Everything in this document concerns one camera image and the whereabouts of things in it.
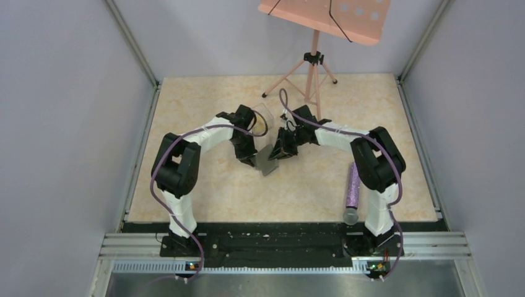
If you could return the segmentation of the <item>clear plastic card box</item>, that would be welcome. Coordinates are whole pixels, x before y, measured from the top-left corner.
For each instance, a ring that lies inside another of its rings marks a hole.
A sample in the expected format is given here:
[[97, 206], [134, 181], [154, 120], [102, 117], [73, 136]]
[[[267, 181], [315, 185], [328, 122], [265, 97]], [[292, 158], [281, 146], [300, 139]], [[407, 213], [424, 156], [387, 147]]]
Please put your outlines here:
[[267, 135], [274, 127], [273, 114], [264, 103], [252, 107], [252, 110], [254, 112], [254, 119], [250, 131], [260, 136]]

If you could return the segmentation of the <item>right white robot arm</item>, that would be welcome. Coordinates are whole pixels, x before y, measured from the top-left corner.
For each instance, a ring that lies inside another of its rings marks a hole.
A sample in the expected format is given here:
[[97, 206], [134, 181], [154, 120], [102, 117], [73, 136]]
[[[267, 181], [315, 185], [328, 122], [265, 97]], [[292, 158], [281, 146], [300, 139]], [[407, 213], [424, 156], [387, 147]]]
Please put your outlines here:
[[356, 177], [368, 192], [368, 213], [363, 238], [355, 251], [381, 254], [398, 231], [391, 207], [402, 197], [401, 175], [406, 162], [388, 130], [378, 126], [358, 131], [336, 124], [330, 119], [318, 120], [306, 105], [292, 111], [293, 128], [281, 127], [269, 155], [281, 160], [298, 155], [304, 144], [327, 146], [350, 152], [354, 158]]

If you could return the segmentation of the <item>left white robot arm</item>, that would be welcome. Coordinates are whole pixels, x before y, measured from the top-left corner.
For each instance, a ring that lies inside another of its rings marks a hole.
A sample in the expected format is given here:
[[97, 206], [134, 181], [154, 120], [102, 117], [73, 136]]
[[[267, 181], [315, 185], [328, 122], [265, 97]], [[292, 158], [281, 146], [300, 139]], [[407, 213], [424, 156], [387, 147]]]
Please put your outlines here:
[[235, 112], [220, 112], [207, 124], [180, 136], [165, 134], [152, 167], [150, 191], [160, 190], [162, 196], [154, 194], [153, 197], [170, 216], [168, 235], [163, 238], [167, 251], [184, 256], [204, 255], [194, 233], [197, 223], [190, 195], [197, 183], [201, 155], [229, 141], [236, 159], [255, 167], [258, 151], [253, 129], [257, 123], [263, 124], [262, 135], [266, 135], [269, 127], [262, 114], [240, 105]]

